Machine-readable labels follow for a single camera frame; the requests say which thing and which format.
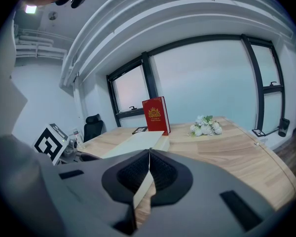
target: black window frame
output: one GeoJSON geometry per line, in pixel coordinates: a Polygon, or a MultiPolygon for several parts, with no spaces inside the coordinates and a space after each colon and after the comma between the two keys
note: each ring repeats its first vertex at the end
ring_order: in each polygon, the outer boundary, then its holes
{"type": "Polygon", "coordinates": [[[140,56],[136,57],[135,59],[131,60],[130,62],[126,63],[125,65],[121,66],[113,73],[107,76],[107,83],[109,88],[109,95],[111,99],[111,104],[114,112],[115,121],[118,127],[121,127],[120,119],[126,117],[132,117],[137,115],[143,115],[144,109],[138,108],[135,110],[129,110],[127,112],[120,113],[118,110],[117,99],[114,91],[113,82],[121,77],[122,75],[130,72],[131,70],[137,68],[138,66],[142,65],[146,80],[146,85],[148,89],[149,98],[155,98],[158,96],[156,84],[154,81],[150,61],[147,55],[147,52],[142,53],[140,56]]]}
{"type": "Polygon", "coordinates": [[[276,50],[275,50],[275,47],[274,47],[272,41],[264,40],[264,39],[260,39],[260,38],[256,38],[256,37],[249,37],[249,36],[246,36],[245,34],[241,34],[241,35],[215,34],[215,35],[204,35],[204,36],[191,37],[191,38],[187,38],[187,39],[181,39],[181,40],[157,47],[149,52],[142,53],[140,56],[136,57],[135,59],[131,60],[130,62],[126,63],[125,65],[123,65],[122,67],[120,67],[119,69],[117,69],[116,71],[111,73],[110,75],[108,75],[107,76],[108,88],[109,88],[111,104],[112,104],[112,108],[114,111],[114,116],[115,116],[117,126],[121,127],[119,119],[125,118],[125,117],[143,115],[144,110],[142,108],[140,108],[140,109],[136,109],[136,110],[130,110],[128,112],[118,113],[118,106],[117,106],[116,96],[115,96],[113,83],[112,83],[114,80],[116,80],[117,78],[119,78],[123,74],[131,71],[132,69],[138,67],[139,65],[142,65],[143,70],[144,70],[144,75],[145,75],[145,79],[146,79],[148,92],[149,92],[149,97],[150,98],[157,97],[158,93],[157,93],[156,84],[155,84],[154,76],[152,73],[149,57],[159,54],[159,53],[162,53],[164,51],[176,48],[176,47],[199,43],[199,42],[205,42],[205,41],[213,41],[213,40],[240,40],[244,44],[247,55],[248,55],[250,62],[253,66],[253,70],[254,70],[255,78],[256,78],[257,90],[258,90],[258,113],[257,113],[257,122],[256,122],[255,129],[259,129],[262,131],[262,128],[263,128],[264,95],[265,94],[272,93],[272,92],[281,92],[282,93],[281,118],[284,118],[284,115],[285,115],[284,78],[283,78],[281,64],[280,64],[279,58],[277,56],[277,53],[276,53],[276,50]],[[259,46],[270,48],[271,53],[274,58],[276,68],[277,68],[277,72],[279,75],[280,85],[263,86],[259,64],[258,64],[256,55],[253,51],[252,45],[259,45],[259,46]]]}

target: black office chair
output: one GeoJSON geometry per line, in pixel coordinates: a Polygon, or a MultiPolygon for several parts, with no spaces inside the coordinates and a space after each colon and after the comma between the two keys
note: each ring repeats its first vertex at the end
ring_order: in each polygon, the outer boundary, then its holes
{"type": "Polygon", "coordinates": [[[101,134],[103,121],[99,120],[99,114],[87,117],[84,125],[84,138],[83,142],[91,140],[101,134]]]}

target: wooden desk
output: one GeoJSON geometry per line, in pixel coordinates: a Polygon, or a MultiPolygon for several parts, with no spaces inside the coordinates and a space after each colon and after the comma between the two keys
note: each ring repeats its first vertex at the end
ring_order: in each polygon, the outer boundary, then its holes
{"type": "MultiPolygon", "coordinates": [[[[285,163],[253,135],[227,118],[217,117],[222,135],[191,137],[189,124],[171,125],[169,152],[217,165],[233,174],[274,207],[296,196],[296,177],[285,163]]],[[[86,142],[84,152],[101,157],[132,135],[135,128],[117,128],[86,142]]],[[[138,225],[150,213],[154,184],[136,209],[138,225]]]]}

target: gold crest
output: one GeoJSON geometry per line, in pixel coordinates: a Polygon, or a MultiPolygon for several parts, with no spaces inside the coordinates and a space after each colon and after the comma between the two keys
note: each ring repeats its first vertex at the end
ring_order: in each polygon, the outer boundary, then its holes
{"type": "Polygon", "coordinates": [[[152,107],[152,108],[148,111],[148,113],[149,113],[149,115],[148,115],[149,118],[156,118],[156,117],[160,117],[160,116],[161,116],[159,110],[156,109],[156,108],[154,108],[154,107],[152,107]]]}

